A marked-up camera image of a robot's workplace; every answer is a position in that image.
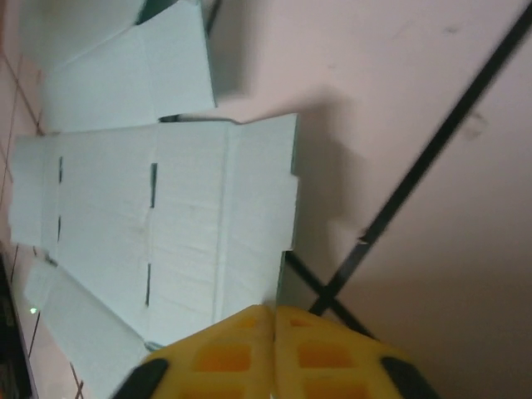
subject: yellow plastic object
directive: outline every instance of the yellow plastic object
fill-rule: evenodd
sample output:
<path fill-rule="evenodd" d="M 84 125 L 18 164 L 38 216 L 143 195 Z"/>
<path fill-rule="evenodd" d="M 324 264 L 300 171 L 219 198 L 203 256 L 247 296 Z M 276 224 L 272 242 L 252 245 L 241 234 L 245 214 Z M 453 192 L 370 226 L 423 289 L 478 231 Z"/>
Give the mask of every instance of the yellow plastic object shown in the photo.
<path fill-rule="evenodd" d="M 170 366 L 152 399 L 269 399 L 273 315 L 256 305 L 152 353 Z"/>
<path fill-rule="evenodd" d="M 340 324 L 279 307 L 275 330 L 278 399 L 403 399 L 381 359 L 408 359 Z"/>

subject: flattened cardboard box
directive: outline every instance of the flattened cardboard box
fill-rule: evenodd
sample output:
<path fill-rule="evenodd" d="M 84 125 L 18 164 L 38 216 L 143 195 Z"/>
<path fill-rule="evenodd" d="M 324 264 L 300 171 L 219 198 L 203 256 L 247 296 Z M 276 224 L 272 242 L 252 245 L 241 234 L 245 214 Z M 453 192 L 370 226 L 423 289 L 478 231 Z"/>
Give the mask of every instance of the flattened cardboard box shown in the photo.
<path fill-rule="evenodd" d="M 296 119 L 19 139 L 12 239 L 43 247 L 59 264 L 62 285 L 71 279 L 82 287 L 93 298 L 87 303 L 101 304 L 91 312 L 114 315 L 137 337 L 125 341 L 136 339 L 137 347 L 167 345 L 251 304 L 274 303 L 293 239 Z M 82 308 L 62 309 L 83 302 L 73 298 L 81 295 L 75 289 L 71 300 L 50 305 L 62 291 L 50 296 L 45 287 L 53 279 L 36 278 L 28 297 L 45 321 Z M 81 359 L 75 332 L 51 324 L 67 355 Z M 100 355 L 92 348 L 84 356 Z"/>
<path fill-rule="evenodd" d="M 21 36 L 44 72 L 49 132 L 143 126 L 216 106 L 199 0 L 26 0 Z"/>

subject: floor tile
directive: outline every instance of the floor tile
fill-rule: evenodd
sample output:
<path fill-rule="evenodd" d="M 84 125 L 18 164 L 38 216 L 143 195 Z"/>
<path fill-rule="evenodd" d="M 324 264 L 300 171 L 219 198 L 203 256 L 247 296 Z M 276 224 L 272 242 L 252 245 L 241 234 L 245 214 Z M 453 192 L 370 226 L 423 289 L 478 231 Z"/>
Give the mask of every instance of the floor tile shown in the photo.
<path fill-rule="evenodd" d="M 41 112 L 40 83 L 41 72 L 39 68 L 29 58 L 22 56 L 18 84 L 34 121 L 38 120 Z"/>
<path fill-rule="evenodd" d="M 4 2 L 2 49 L 13 70 L 17 70 L 20 60 L 20 40 L 18 37 L 18 13 L 22 0 Z"/>
<path fill-rule="evenodd" d="M 11 140 L 7 146 L 7 164 L 11 157 L 12 149 L 16 145 L 16 139 L 21 135 L 36 135 L 37 125 L 32 118 L 32 113 L 29 111 L 22 96 L 17 95 L 15 101 L 15 111 L 13 114 L 13 125 L 11 129 Z"/>
<path fill-rule="evenodd" d="M 0 57 L 0 147 L 3 159 L 7 158 L 16 90 L 17 84 L 9 66 L 5 58 Z"/>
<path fill-rule="evenodd" d="M 70 363 L 42 319 L 35 334 L 30 364 L 39 399 L 76 397 L 77 385 Z"/>

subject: cardboard sheet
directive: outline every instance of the cardboard sheet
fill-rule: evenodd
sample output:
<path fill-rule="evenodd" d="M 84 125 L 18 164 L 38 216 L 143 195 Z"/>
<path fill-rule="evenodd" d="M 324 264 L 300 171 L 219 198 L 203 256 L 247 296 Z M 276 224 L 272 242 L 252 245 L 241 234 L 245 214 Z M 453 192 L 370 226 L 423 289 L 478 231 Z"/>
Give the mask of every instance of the cardboard sheet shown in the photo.
<path fill-rule="evenodd" d="M 140 336 L 61 268 L 41 315 L 96 397 L 111 397 L 148 354 Z"/>
<path fill-rule="evenodd" d="M 23 50 L 45 72 L 48 132 L 142 126 L 215 107 L 200 1 L 180 0 L 136 25 L 144 3 L 25 3 Z"/>
<path fill-rule="evenodd" d="M 13 237 L 55 250 L 59 268 L 144 340 L 172 343 L 274 303 L 292 246 L 295 129 L 289 115 L 20 140 Z M 40 193 L 30 204 L 29 190 Z M 38 201 L 52 211 L 25 209 Z"/>
<path fill-rule="evenodd" d="M 56 285 L 57 267 L 35 258 L 27 276 L 24 297 L 35 308 L 42 309 L 47 303 L 48 295 Z"/>

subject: cardboard flap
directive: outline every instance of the cardboard flap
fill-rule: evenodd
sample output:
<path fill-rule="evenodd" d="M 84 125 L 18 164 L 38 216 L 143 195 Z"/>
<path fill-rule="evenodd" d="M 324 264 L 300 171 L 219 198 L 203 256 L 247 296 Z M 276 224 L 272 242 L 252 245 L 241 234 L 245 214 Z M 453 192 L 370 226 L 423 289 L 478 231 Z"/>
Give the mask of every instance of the cardboard flap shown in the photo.
<path fill-rule="evenodd" d="M 148 354 L 132 329 L 61 268 L 41 315 L 96 397 L 111 397 Z"/>
<path fill-rule="evenodd" d="M 65 135 L 57 261 L 140 335 L 156 126 Z"/>
<path fill-rule="evenodd" d="M 42 309 L 48 300 L 48 295 L 56 284 L 57 267 L 48 262 L 35 258 L 27 276 L 24 296 L 37 309 Z"/>
<path fill-rule="evenodd" d="M 215 107 L 200 3 L 179 1 L 61 64 L 46 74 L 42 104 L 54 132 L 149 125 Z"/>
<path fill-rule="evenodd" d="M 148 341 L 171 343 L 214 321 L 227 125 L 160 125 Z"/>
<path fill-rule="evenodd" d="M 11 158 L 13 181 L 9 224 L 13 242 L 42 245 L 45 141 L 21 137 Z"/>
<path fill-rule="evenodd" d="M 145 0 L 24 0 L 22 48 L 49 74 L 135 24 Z"/>
<path fill-rule="evenodd" d="M 296 115 L 287 115 L 233 126 L 238 145 L 218 319 L 239 312 L 246 303 L 275 303 L 283 251 L 293 245 L 296 123 Z"/>

